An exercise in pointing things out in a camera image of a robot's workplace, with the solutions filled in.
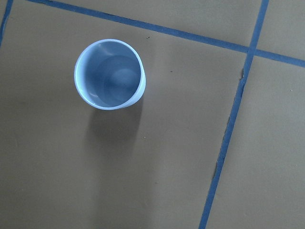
tan floor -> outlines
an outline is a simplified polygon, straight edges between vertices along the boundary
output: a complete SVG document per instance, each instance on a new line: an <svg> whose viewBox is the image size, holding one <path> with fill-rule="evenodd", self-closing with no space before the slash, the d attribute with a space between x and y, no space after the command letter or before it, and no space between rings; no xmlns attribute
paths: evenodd
<svg viewBox="0 0 305 229"><path fill-rule="evenodd" d="M127 109L74 86L78 55L105 38L144 64ZM198 227L244 53L21 0L0 52L2 228Z"/></svg>
<svg viewBox="0 0 305 229"><path fill-rule="evenodd" d="M305 69L256 57L208 229L305 228Z"/></svg>

cardboard floor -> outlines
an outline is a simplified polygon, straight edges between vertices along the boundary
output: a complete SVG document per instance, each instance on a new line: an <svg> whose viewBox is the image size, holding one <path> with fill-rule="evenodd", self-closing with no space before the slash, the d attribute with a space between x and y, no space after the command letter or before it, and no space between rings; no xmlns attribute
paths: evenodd
<svg viewBox="0 0 305 229"><path fill-rule="evenodd" d="M63 2L244 46L261 5ZM258 48L305 59L302 5L270 1ZM147 80L139 102L115 111L85 103L73 78L80 53L107 38L138 52ZM0 228L198 228L245 59L14 0L0 47ZM206 228L305 227L304 77L254 57Z"/></svg>

cup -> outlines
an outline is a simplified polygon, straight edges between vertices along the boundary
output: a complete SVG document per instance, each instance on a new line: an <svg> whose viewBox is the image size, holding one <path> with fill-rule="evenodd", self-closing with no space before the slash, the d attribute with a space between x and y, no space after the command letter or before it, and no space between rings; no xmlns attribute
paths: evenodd
<svg viewBox="0 0 305 229"><path fill-rule="evenodd" d="M136 103L146 85L138 53L127 43L115 39L95 42L80 54L74 81L83 100L102 110Z"/></svg>

blue line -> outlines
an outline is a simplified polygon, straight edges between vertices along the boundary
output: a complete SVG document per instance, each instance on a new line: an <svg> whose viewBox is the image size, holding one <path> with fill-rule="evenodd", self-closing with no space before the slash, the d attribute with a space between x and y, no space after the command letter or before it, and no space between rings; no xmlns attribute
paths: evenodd
<svg viewBox="0 0 305 229"><path fill-rule="evenodd" d="M255 56L260 56L260 57L268 58L268 59L271 59L274 61L289 63L289 64L293 64L293 65L305 68L305 61L297 59L297 58L289 57L289 56L276 54L273 52L267 52L267 51L257 49L255 51Z"/></svg>
<svg viewBox="0 0 305 229"><path fill-rule="evenodd" d="M12 4L13 4L13 0L8 0L6 3L5 12L4 12L2 23L0 26L0 47L1 47L2 40L3 40L3 36L4 36L5 25L6 25L6 22L8 21Z"/></svg>
<svg viewBox="0 0 305 229"><path fill-rule="evenodd" d="M184 31L175 30L175 29L171 29L168 27L160 26L160 25L146 23L143 21L132 20L132 19L100 12L97 10L90 10L90 9L87 9L84 7L74 6L74 5L70 5L70 4L66 4L66 3L62 3L62 2L58 2L58 1L51 1L51 0L28 0L28 1L35 2L35 3L43 3L45 5L52 6L55 8L69 10L69 11L77 12L77 13L81 13L81 14L86 14L86 15L90 15L93 17L102 18L102 19L106 19L106 20L110 20L110 21L120 22L120 23L123 23L126 25L131 25L131 26L142 28L142 29L165 33L168 35L172 35L175 37L181 37L181 38L188 39L191 41L211 44L214 46L218 46L218 47L222 47L222 48L226 48L226 49L230 49L230 50L234 50L234 51L238 51L238 52L247 53L247 51L248 51L248 47L243 46L243 45L239 45L239 44L235 44L235 43L231 43L231 42L225 42L225 41L210 38L210 37L204 37L204 36L192 34L189 32L184 32Z"/></svg>
<svg viewBox="0 0 305 229"><path fill-rule="evenodd" d="M244 76L239 81L239 84L238 84L238 87L237 87L236 95L235 95L235 98L234 98L233 106L232 106L230 117L229 117L229 122L227 124L227 128L226 128L225 133L224 133L224 139L223 139L221 149L220 149L220 153L219 153L219 156L218 156L218 159L217 159L216 173L215 173L215 176L212 179L210 189L209 189L209 193L208 193L208 196L206 198L202 218L201 218L201 221L200 221L200 224L199 224L199 229L205 229L206 228L206 224L207 224L210 212L211 212L212 203L213 203L214 196L215 196L215 193L216 193L216 189L217 189L217 186L218 186L220 174L221 174L221 171L222 171L223 166L224 166L224 159L225 159L225 156L227 154L230 139L231 139L231 136L232 136L232 131L233 131L234 124L235 124L235 121L236 121L236 118L237 118L240 103L242 101L244 86L247 82L247 78L248 78L248 75L249 75L249 72L250 72L252 60L253 60L253 57L254 57L254 52L255 52L256 47L257 47L257 43L258 43L259 35L260 35L261 29L262 29L262 25L263 25L263 22L264 22L264 17L265 17L266 11L267 11L268 3L269 3L269 0L262 0L262 4L261 4L261 7L260 7L258 16L257 16L257 20L256 20L255 28L254 28L254 31L253 31L249 51L247 53L247 57L246 57L246 60L244 62Z"/></svg>

